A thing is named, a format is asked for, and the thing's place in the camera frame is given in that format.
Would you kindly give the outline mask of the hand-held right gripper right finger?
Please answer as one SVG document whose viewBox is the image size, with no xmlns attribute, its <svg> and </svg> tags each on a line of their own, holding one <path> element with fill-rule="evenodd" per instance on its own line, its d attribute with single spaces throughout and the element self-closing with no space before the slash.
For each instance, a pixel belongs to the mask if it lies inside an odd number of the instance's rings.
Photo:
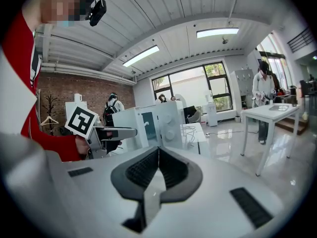
<svg viewBox="0 0 317 238">
<path fill-rule="evenodd" d="M 186 201 L 202 184 L 201 168 L 190 159 L 167 148 L 159 148 L 158 155 L 158 168 L 163 175 L 166 188 L 160 194 L 160 203 Z"/>
</svg>

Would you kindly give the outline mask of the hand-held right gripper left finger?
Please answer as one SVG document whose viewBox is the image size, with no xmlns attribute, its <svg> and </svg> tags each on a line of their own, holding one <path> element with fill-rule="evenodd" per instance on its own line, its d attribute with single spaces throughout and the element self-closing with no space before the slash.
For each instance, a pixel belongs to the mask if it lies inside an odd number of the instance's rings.
<svg viewBox="0 0 317 238">
<path fill-rule="evenodd" d="M 115 167 L 110 179 L 114 188 L 123 198 L 142 201 L 144 192 L 158 167 L 159 148 L 152 147 Z"/>
</svg>

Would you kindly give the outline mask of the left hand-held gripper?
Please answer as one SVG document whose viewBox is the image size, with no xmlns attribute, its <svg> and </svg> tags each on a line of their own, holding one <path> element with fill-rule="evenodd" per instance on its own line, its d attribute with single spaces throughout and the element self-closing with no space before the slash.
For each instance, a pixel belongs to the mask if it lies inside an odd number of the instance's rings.
<svg viewBox="0 0 317 238">
<path fill-rule="evenodd" d="M 95 126 L 97 118 L 95 112 L 75 106 L 65 124 L 65 128 L 69 131 L 85 138 L 90 147 L 89 159 L 103 158 L 116 150 L 122 144 L 122 140 L 137 135 L 135 128 Z"/>
</svg>

